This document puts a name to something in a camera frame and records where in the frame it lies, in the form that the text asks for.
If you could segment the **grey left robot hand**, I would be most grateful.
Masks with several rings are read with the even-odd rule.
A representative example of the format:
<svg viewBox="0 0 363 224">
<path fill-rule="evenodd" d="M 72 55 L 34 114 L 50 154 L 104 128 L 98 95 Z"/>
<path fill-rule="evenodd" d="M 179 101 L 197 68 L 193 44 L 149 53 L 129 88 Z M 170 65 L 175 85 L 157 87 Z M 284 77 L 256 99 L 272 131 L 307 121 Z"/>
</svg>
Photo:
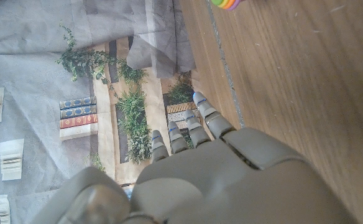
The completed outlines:
<svg viewBox="0 0 363 224">
<path fill-rule="evenodd" d="M 236 129 L 202 93 L 187 110 L 193 149 L 175 123 L 170 145 L 152 133 L 153 161 L 132 193 L 87 167 L 34 223 L 355 223 L 353 214 L 296 150 L 253 128 Z"/>
</svg>

